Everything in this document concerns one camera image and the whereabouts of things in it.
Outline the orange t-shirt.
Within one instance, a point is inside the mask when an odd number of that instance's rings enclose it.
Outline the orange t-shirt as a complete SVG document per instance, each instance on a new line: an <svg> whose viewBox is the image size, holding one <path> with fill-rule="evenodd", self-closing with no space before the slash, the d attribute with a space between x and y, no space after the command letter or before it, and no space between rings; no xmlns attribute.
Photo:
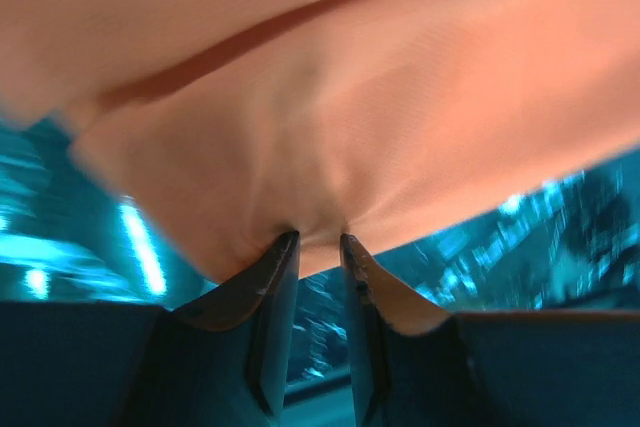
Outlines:
<svg viewBox="0 0 640 427"><path fill-rule="evenodd" d="M639 0L1 0L1 113L206 276L307 276L633 148Z"/></svg>

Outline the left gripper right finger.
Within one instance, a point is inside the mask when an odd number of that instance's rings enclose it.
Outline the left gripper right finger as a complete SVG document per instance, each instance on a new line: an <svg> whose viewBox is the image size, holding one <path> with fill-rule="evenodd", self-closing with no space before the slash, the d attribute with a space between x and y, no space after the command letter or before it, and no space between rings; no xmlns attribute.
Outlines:
<svg viewBox="0 0 640 427"><path fill-rule="evenodd" d="M454 318L340 238L359 426L477 426L477 389Z"/></svg>

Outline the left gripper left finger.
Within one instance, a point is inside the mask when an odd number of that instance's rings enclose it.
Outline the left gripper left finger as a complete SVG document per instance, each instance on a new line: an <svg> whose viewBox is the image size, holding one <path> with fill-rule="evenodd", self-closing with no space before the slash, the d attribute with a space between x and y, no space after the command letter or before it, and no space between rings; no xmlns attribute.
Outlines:
<svg viewBox="0 0 640 427"><path fill-rule="evenodd" d="M299 235L212 291L158 316L120 426L277 426L283 408Z"/></svg>

